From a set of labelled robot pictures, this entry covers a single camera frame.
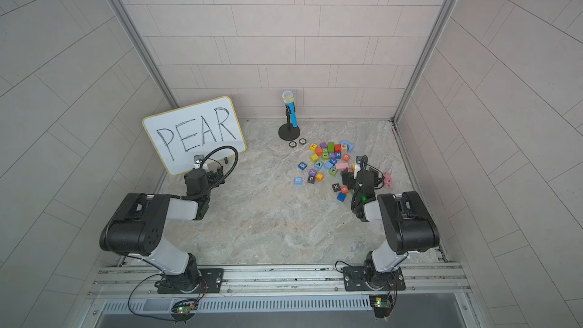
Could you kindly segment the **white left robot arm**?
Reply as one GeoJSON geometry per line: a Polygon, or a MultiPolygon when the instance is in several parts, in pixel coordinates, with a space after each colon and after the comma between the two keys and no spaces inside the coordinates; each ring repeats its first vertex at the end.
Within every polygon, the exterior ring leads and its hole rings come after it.
{"type": "Polygon", "coordinates": [[[159,294],[218,293],[224,270],[200,269],[192,253],[180,250],[163,236],[168,221],[202,220],[210,206],[211,191],[229,173],[219,164],[209,170],[197,156],[195,167],[184,175],[187,194],[129,193],[101,232],[103,251],[146,262],[159,270],[155,283],[159,294]]]}

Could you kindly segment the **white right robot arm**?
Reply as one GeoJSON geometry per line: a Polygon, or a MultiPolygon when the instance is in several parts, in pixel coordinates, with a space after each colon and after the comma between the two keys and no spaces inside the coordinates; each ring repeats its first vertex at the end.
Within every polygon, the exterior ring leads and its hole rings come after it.
{"type": "Polygon", "coordinates": [[[384,178],[366,156],[359,156],[352,174],[351,211],[362,222],[381,221],[385,239],[367,254],[361,266],[343,268],[348,292],[403,291],[400,268],[410,254],[422,253],[440,243],[440,233],[416,191],[377,194],[384,178]]]}

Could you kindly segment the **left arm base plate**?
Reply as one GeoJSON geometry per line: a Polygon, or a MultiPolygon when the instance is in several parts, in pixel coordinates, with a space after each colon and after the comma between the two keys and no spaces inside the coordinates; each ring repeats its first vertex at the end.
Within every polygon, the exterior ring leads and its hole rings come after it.
{"type": "Polygon", "coordinates": [[[215,294],[220,292],[224,273],[222,268],[187,270],[181,275],[165,276],[154,286],[159,294],[215,294]]]}

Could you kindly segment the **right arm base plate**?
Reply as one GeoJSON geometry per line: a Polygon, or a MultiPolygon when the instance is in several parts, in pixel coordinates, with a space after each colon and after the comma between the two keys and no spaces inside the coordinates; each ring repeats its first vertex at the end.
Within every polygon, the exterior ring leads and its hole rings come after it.
{"type": "Polygon", "coordinates": [[[373,267],[348,267],[341,269],[347,292],[388,292],[406,289],[402,269],[379,273],[373,267]]]}

